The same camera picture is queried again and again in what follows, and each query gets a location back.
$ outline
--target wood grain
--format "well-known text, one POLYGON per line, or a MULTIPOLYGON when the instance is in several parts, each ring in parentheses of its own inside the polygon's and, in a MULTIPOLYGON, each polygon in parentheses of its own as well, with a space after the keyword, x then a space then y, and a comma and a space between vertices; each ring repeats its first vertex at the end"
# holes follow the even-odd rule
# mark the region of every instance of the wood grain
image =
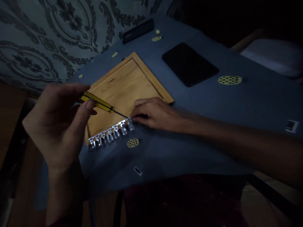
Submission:
MULTIPOLYGON (((7 227, 45 226, 46 210, 34 208, 41 154, 29 138, 7 227)), ((89 202, 83 202, 82 226, 91 227, 89 202)))
POLYGON ((0 169, 2 168, 26 95, 25 91, 0 83, 0 96, 2 97, 0 107, 0 169))
MULTIPOLYGON (((139 56, 133 52, 107 74, 96 81, 89 92, 108 102, 115 110, 125 116, 130 116, 137 99, 160 97, 168 104, 174 99, 160 84, 139 56)), ((85 142, 124 118, 115 113, 109 113, 95 108, 97 115, 88 121, 85 142)))
MULTIPOLYGON (((118 191, 109 192, 94 199, 93 206, 97 226, 112 227, 118 191)), ((126 226, 126 208, 124 200, 121 207, 120 227, 126 226)))

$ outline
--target smartphone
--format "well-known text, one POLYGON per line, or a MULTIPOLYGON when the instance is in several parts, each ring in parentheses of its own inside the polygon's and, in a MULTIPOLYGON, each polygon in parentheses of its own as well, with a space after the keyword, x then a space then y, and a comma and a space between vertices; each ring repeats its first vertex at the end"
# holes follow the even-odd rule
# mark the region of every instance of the smartphone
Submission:
POLYGON ((219 72, 219 69, 186 43, 180 43, 162 55, 162 59, 179 79, 191 87, 219 72))
POLYGON ((154 30, 154 19, 150 19, 143 24, 140 24, 137 27, 134 27, 133 29, 125 32, 123 34, 122 43, 126 44, 152 30, 154 30))

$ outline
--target yellow screwdriver handle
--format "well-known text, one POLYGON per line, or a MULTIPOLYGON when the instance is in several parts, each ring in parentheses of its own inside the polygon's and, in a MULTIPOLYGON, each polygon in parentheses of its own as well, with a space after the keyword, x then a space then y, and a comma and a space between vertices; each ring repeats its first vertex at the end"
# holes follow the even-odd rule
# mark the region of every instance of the yellow screwdriver handle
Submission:
POLYGON ((97 96, 93 95, 92 93, 90 93, 88 91, 85 91, 80 99, 83 101, 87 101, 90 98, 92 98, 93 100, 96 101, 96 104, 95 104, 96 107, 98 107, 102 110, 105 110, 107 112, 110 112, 110 113, 114 112, 114 110, 115 110, 114 107, 112 107, 110 104, 108 104, 107 102, 103 101, 102 99, 98 98, 97 96))

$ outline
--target blue tablecloth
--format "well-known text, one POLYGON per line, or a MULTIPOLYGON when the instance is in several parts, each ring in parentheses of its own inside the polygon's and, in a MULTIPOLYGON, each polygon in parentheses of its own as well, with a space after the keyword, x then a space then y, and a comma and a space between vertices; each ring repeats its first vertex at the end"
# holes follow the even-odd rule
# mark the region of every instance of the blue tablecloth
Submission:
MULTIPOLYGON (((93 84, 123 57, 135 51, 175 99, 173 108, 233 124, 303 136, 302 125, 296 134, 285 131, 288 120, 303 121, 301 85, 171 18, 154 17, 154 23, 155 30, 159 29, 164 38, 152 42, 157 36, 152 31, 125 45, 120 40, 107 52, 97 55, 68 82, 93 84), (195 49, 220 72, 193 87, 186 87, 161 58, 181 42, 195 49), (118 55, 112 58, 116 51, 119 51, 118 55), (238 85, 218 83, 219 77, 230 75, 240 76, 246 82, 238 85)), ((153 130, 143 125, 135 125, 135 133, 91 153, 83 144, 79 158, 88 179, 89 197, 185 173, 238 175, 253 171, 200 138, 153 130), (130 149, 127 141, 131 138, 140 138, 142 143, 130 149), (142 171, 141 176, 134 171, 135 167, 142 171)), ((47 181, 44 162, 37 191, 38 209, 46 207, 47 181)))

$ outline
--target damask pattern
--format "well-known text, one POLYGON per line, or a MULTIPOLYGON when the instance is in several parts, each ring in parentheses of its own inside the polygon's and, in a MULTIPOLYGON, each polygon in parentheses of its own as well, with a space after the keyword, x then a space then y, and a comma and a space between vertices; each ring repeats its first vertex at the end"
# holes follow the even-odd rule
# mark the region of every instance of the damask pattern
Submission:
POLYGON ((34 94, 65 83, 124 32, 149 14, 168 13, 175 1, 1 0, 0 82, 34 94))

